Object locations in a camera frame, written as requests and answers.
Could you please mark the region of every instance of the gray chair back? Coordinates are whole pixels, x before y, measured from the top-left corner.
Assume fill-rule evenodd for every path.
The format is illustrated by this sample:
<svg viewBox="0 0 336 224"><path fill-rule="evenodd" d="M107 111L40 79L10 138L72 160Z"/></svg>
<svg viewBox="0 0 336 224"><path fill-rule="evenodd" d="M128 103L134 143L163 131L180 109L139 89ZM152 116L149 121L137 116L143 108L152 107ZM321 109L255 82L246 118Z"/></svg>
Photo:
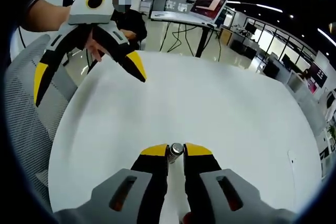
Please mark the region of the gray chair back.
<svg viewBox="0 0 336 224"><path fill-rule="evenodd" d="M5 74L5 113L17 158L39 198L51 209L50 151L58 124L77 86L61 65L40 106L34 105L35 69L49 41L49 35L42 35L9 65Z"/></svg>

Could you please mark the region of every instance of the black circle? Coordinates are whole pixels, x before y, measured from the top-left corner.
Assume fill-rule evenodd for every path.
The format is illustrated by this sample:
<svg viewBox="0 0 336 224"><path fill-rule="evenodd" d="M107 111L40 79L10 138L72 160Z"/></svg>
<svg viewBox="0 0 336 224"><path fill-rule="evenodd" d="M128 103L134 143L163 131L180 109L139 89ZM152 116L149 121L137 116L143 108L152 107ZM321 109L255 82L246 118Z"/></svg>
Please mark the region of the black circle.
<svg viewBox="0 0 336 224"><path fill-rule="evenodd" d="M88 6L92 9L97 8L101 5L103 0L88 0Z"/></svg>

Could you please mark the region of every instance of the white round table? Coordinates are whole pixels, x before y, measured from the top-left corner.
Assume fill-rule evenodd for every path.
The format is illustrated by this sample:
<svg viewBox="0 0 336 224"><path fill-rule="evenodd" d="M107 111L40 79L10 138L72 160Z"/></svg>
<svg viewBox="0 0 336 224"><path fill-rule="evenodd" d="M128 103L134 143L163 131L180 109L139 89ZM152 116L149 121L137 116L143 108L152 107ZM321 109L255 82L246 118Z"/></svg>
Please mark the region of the white round table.
<svg viewBox="0 0 336 224"><path fill-rule="evenodd" d="M282 83L198 58L139 51L147 81L105 56L71 99L50 155L53 211L76 208L140 152L203 145L274 208L301 209L321 181L311 128ZM170 166L160 223L187 211L182 158Z"/></svg>

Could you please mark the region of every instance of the table leg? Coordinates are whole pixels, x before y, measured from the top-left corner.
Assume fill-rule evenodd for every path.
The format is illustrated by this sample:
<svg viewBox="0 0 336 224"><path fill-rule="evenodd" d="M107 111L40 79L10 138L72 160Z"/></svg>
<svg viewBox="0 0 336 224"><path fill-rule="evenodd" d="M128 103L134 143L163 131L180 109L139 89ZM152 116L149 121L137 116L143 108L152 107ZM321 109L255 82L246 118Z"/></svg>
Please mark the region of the table leg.
<svg viewBox="0 0 336 224"><path fill-rule="evenodd" d="M196 52L196 55L195 55L198 58L200 58L201 55L202 55L202 52L203 52L203 49L204 49L204 46L205 46L205 42L206 42L206 38L208 36L209 31L210 31L210 28L208 28L208 27L203 27L202 28L201 40L199 41L197 52Z"/></svg>

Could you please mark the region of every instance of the small metal object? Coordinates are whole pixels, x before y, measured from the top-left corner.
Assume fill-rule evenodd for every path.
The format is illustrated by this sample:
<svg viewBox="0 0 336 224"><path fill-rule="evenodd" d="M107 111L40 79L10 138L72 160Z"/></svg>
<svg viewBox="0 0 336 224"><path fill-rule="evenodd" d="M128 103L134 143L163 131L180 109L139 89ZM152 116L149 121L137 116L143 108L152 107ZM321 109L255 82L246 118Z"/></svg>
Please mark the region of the small metal object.
<svg viewBox="0 0 336 224"><path fill-rule="evenodd" d="M168 155L169 164L173 164L175 160L182 155L182 153L183 153L183 145L180 143L173 143L169 147L169 155Z"/></svg>

